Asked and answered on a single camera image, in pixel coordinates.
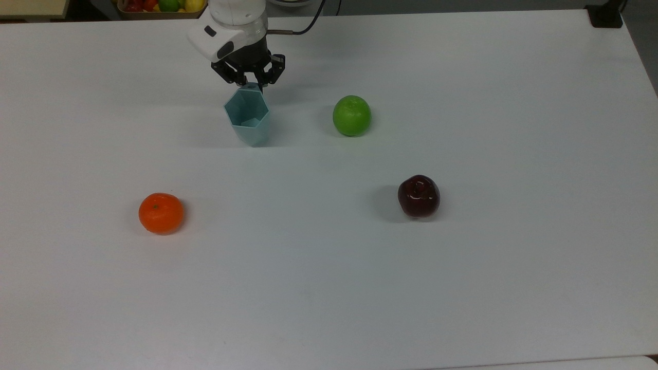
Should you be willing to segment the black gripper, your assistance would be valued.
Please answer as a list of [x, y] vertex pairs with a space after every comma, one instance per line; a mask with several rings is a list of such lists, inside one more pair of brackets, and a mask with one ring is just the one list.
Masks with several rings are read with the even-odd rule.
[[225, 59], [211, 63], [212, 70], [228, 84], [245, 86], [245, 72], [253, 72], [259, 87], [275, 84], [286, 69], [286, 56], [271, 54], [266, 36], [246, 45]]

